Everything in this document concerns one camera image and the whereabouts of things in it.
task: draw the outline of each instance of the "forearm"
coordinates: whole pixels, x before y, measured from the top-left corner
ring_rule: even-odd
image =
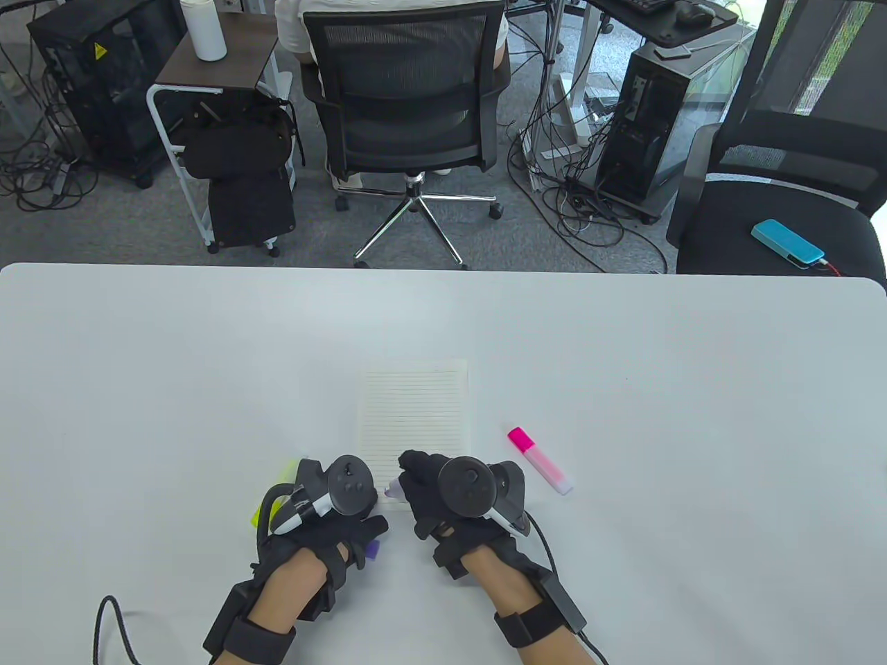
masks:
[[[523,614],[542,597],[523,573],[503,563],[489,547],[462,558],[462,565],[487,592],[499,616]],[[536,644],[518,649],[524,665],[590,665],[592,657],[566,628],[559,628]]]
[[[249,613],[249,621],[271,632],[285,634],[326,582],[326,566],[310,550],[295,556],[274,571]],[[237,656],[222,652],[216,665],[249,665]]]

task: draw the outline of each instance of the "chrome chair leg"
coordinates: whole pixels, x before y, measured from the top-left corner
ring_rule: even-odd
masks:
[[[411,196],[404,197],[404,200],[402,200],[400,204],[394,209],[394,212],[389,215],[389,218],[385,220],[385,222],[382,223],[382,225],[378,229],[376,229],[370,239],[366,241],[366,244],[357,250],[357,252],[354,254],[355,262],[360,261],[360,257],[366,253],[366,250],[372,247],[375,244],[376,240],[381,238],[382,234],[391,227],[391,224],[400,219],[400,216],[405,213],[411,205],[413,205],[414,201],[415,199],[413,199],[413,197]]]
[[[336,192],[340,194],[348,194],[349,196],[352,194],[357,194],[360,196],[380,196],[394,199],[402,199],[404,197],[403,192],[391,192],[390,190],[374,190],[366,187],[363,189],[358,189],[357,187],[339,187]]]
[[[422,198],[429,201],[466,201],[471,203],[495,203],[495,196],[469,196],[467,194],[426,194]]]
[[[447,249],[450,250],[450,255],[452,256],[453,261],[455,261],[460,266],[464,265],[465,262],[462,261],[462,257],[459,256],[459,252],[456,251],[456,247],[454,247],[450,242],[450,239],[446,237],[444,230],[441,229],[440,224],[437,223],[435,216],[431,214],[428,206],[425,205],[425,201],[422,200],[423,198],[424,196],[419,196],[417,199],[414,200],[415,204],[419,206],[419,210],[425,216],[425,219],[428,221],[428,224],[437,234],[437,237],[441,239],[441,241],[447,246]]]

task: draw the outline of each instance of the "computer tower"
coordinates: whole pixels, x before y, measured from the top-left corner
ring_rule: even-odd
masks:
[[[186,32],[179,2],[73,0],[27,27],[88,146],[90,154],[69,157],[151,186],[151,165],[165,152],[145,94]],[[169,129],[183,97],[158,99]]]
[[[600,157],[600,192],[662,212],[673,192],[659,205],[649,200],[683,168],[696,130],[721,120],[754,34],[733,25],[687,44],[683,59],[662,59],[652,43],[632,54]]]

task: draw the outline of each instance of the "white metal cart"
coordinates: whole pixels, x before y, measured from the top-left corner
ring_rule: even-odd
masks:
[[[261,0],[248,3],[248,6],[259,10],[259,13],[219,14],[228,55],[217,62],[199,60],[194,54],[191,36],[186,35],[163,71],[157,76],[156,83],[147,92],[148,110],[160,134],[169,163],[172,164],[182,186],[194,223],[210,254],[216,254],[220,244],[216,242],[216,235],[213,233],[209,207],[206,207],[203,213],[199,213],[194,202],[191,183],[199,178],[193,177],[185,169],[181,161],[184,146],[172,143],[154,98],[161,91],[221,95],[225,90],[259,89],[270,96],[289,99],[293,87],[293,74],[280,72],[277,59],[274,57],[274,47],[278,40],[277,22],[270,16],[262,15],[265,12]],[[292,151],[287,161],[287,174],[289,188],[292,191],[295,185]],[[273,257],[280,256],[280,249],[275,246],[275,242],[277,238],[264,241],[269,254]]]

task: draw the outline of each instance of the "black bag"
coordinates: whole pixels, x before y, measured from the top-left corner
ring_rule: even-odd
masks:
[[[183,126],[188,172],[209,179],[209,213],[220,247],[255,245],[295,229],[286,163],[302,140],[292,102],[257,90],[226,90],[195,102]]]

